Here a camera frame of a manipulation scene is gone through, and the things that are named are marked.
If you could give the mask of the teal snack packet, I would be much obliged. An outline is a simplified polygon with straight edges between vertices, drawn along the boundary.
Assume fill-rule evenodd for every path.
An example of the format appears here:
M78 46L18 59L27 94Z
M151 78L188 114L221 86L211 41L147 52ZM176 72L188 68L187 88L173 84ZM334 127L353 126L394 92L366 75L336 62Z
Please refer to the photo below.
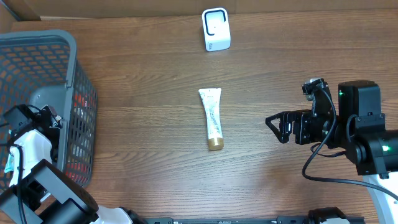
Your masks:
M14 157L13 155L9 154L4 168L4 172L7 174L13 171L14 171Z

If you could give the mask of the white tube gold cap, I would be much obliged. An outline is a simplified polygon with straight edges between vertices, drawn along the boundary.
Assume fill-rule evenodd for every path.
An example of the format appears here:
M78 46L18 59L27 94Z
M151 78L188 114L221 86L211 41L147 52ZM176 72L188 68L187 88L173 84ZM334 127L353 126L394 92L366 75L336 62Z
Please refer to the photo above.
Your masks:
M209 150L221 150L224 147L220 119L221 88L203 88L198 93L205 110Z

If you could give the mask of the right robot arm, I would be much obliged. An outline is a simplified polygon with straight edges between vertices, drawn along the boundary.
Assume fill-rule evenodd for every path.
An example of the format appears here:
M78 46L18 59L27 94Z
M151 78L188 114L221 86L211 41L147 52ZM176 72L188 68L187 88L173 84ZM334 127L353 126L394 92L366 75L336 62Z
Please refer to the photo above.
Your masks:
M305 82L302 91L311 109L283 111L266 118L265 124L282 144L291 134L297 144L311 144L312 154L302 168L306 179L366 187L379 222L397 223L397 131L386 129L379 85L369 80L340 83L337 105L322 78ZM331 157L345 156L363 179L308 175L309 164L323 146L340 148Z

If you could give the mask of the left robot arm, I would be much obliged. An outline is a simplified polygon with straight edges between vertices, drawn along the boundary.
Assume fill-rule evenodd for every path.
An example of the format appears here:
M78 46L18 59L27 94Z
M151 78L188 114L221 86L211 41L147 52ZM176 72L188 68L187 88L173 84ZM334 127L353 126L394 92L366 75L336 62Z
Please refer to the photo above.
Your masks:
M15 223L143 223L131 210L99 206L52 164L62 125L48 106L17 105L3 116L12 128L4 147L14 170L1 210Z

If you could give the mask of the white barcode scanner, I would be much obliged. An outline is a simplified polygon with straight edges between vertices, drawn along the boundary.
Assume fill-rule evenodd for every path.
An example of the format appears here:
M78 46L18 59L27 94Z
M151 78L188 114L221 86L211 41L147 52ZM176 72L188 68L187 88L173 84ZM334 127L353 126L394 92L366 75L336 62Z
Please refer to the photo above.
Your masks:
M222 7L206 9L201 18L206 51L214 52L230 48L231 32L227 10Z

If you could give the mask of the grey plastic mesh basket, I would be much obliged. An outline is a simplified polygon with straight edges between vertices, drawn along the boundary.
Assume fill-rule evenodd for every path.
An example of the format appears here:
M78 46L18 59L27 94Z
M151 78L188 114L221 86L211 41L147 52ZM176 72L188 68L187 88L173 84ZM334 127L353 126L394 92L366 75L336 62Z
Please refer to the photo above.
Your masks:
M53 164L86 187L93 171L98 94L77 50L64 30L2 34L1 113L21 104L33 112L51 106L62 119Z

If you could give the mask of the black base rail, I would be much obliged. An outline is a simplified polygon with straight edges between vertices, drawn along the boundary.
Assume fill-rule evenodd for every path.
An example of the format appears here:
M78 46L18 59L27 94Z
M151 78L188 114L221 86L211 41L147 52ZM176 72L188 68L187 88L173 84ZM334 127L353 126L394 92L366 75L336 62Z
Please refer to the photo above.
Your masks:
M337 207L309 210L307 215L276 218L174 219L146 218L147 224L365 224L364 217L346 216Z

